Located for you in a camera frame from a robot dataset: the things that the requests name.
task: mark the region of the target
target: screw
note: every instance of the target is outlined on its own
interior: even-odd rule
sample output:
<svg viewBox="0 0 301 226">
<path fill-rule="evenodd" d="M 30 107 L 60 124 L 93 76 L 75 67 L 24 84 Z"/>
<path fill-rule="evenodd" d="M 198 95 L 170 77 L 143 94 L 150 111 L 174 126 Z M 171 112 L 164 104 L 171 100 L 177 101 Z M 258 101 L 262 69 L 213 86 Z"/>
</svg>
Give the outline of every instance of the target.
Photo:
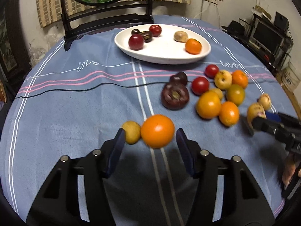
<svg viewBox="0 0 301 226">
<path fill-rule="evenodd" d="M 95 149 L 92 151 L 92 154 L 95 155 L 95 156 L 98 156 L 101 154 L 101 150 L 100 149 Z"/>
<path fill-rule="evenodd" d="M 63 156 L 61 157 L 61 161 L 62 161 L 62 162 L 68 161 L 68 159 L 69 159 L 69 157 L 68 157 L 67 155 L 63 155 Z"/>
<path fill-rule="evenodd" d="M 202 149 L 200 153 L 201 153 L 202 156 L 207 156 L 207 155 L 209 155 L 209 151 L 208 151 L 208 150 L 205 150 L 205 149 Z"/>
<path fill-rule="evenodd" d="M 238 155 L 233 156 L 233 161 L 240 162 L 241 158 Z"/>
</svg>

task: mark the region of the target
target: human hand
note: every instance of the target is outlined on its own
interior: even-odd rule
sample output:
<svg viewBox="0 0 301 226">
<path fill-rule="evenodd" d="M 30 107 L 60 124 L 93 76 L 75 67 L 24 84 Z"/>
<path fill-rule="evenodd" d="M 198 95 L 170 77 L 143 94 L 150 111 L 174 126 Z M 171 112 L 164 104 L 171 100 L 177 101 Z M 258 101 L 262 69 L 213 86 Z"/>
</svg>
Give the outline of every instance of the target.
<svg viewBox="0 0 301 226">
<path fill-rule="evenodd" d="M 294 158 L 294 154 L 289 153 L 287 158 L 285 159 L 285 169 L 282 175 L 282 181 L 285 186 L 289 185 L 292 176 L 296 171 L 296 161 Z"/>
</svg>

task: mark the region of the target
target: round table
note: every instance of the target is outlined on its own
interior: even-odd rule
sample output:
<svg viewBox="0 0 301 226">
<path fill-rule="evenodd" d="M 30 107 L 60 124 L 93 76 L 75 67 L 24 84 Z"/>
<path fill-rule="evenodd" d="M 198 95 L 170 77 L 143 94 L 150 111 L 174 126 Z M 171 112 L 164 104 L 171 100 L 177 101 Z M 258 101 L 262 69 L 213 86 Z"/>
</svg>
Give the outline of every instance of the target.
<svg viewBox="0 0 301 226">
<path fill-rule="evenodd" d="M 242 157 L 274 215 L 281 211 L 284 200 L 279 170 L 286 157 L 283 145 L 266 133 L 251 137 L 242 123 L 226 128 L 218 118 L 201 120 L 195 111 L 198 97 L 193 94 L 184 109 L 167 110 L 160 102 L 163 84 L 156 82 L 167 82 L 178 71 L 185 71 L 192 81 L 203 76 L 211 63 L 229 71 L 241 69 L 249 77 L 245 101 L 239 106 L 241 114 L 266 92 L 272 99 L 272 112 L 296 115 L 285 92 L 254 55 L 218 28 L 182 17 L 154 16 L 154 20 L 199 33 L 211 44 L 211 53 L 201 62 L 187 65 L 142 62 L 117 48 L 114 37 L 121 29 L 116 28 L 84 35 L 67 52 L 60 40 L 28 74 L 7 116 L 0 145 L 3 191 L 23 220 L 62 155 L 85 156 L 112 139 L 125 121 L 142 124 L 153 114 L 171 118 L 176 129 L 183 128 L 190 140 L 216 157 Z M 88 90 L 105 82 L 113 84 Z M 153 84 L 135 87 L 146 83 Z M 115 173 L 104 183 L 116 225 L 182 226 L 198 181 L 186 173 L 173 139 L 156 150 L 141 140 L 125 145 Z M 214 220 L 221 214 L 221 186 L 219 178 Z M 88 220 L 81 177 L 79 202 L 82 218 Z"/>
</svg>

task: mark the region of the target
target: speaker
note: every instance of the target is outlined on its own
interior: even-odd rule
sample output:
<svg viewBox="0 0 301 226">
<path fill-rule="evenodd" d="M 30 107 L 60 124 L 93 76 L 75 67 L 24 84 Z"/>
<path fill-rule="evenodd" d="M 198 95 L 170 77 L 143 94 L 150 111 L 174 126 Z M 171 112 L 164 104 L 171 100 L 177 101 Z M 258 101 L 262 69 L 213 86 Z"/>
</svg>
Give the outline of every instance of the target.
<svg viewBox="0 0 301 226">
<path fill-rule="evenodd" d="M 274 25 L 277 26 L 284 33 L 287 33 L 289 22 L 286 17 L 284 17 L 282 14 L 276 12 Z"/>
</svg>

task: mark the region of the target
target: small potato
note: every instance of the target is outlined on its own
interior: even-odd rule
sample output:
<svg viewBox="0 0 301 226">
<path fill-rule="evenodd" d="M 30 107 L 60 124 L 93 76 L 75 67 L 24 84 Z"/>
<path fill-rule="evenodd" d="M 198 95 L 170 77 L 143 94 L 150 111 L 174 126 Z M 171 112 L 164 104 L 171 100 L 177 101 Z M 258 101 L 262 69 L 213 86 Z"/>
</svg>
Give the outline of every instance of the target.
<svg viewBox="0 0 301 226">
<path fill-rule="evenodd" d="M 267 93 L 262 94 L 259 97 L 258 103 L 260 103 L 263 106 L 265 111 L 267 111 L 271 108 L 271 98 Z"/>
<path fill-rule="evenodd" d="M 253 129 L 252 120 L 257 116 L 266 119 L 266 115 L 265 115 L 263 106 L 260 103 L 253 103 L 249 106 L 249 108 L 247 110 L 247 114 L 246 114 L 248 124 L 252 129 Z"/>
<path fill-rule="evenodd" d="M 222 100 L 224 98 L 224 94 L 223 94 L 222 90 L 219 88 L 211 88 L 211 89 L 209 89 L 209 91 L 213 91 L 213 92 L 217 93 L 220 100 Z"/>
<path fill-rule="evenodd" d="M 188 35 L 184 31 L 177 31 L 173 37 L 178 42 L 186 42 L 188 40 Z"/>
<path fill-rule="evenodd" d="M 141 137 L 141 127 L 137 122 L 127 121 L 121 127 L 125 131 L 125 141 L 128 144 L 135 144 Z"/>
</svg>

